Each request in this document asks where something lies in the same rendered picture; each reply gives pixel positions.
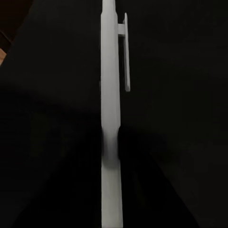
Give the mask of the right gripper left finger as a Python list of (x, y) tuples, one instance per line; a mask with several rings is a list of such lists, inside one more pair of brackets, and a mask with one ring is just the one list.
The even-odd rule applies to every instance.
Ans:
[(84, 132), (10, 228), (93, 228), (101, 146), (102, 127)]

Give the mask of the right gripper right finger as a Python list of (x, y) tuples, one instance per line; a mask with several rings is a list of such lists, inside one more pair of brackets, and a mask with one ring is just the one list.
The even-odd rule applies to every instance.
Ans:
[[(132, 163), (149, 208), (139, 209)], [(120, 127), (123, 228), (200, 228), (140, 137)]]

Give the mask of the pen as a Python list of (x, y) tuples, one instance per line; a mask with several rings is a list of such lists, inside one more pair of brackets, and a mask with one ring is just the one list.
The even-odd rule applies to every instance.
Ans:
[(118, 37), (123, 37), (125, 90), (130, 91), (128, 19), (118, 24), (115, 0), (103, 0), (101, 14), (101, 203), (102, 228), (124, 228), (120, 162)]

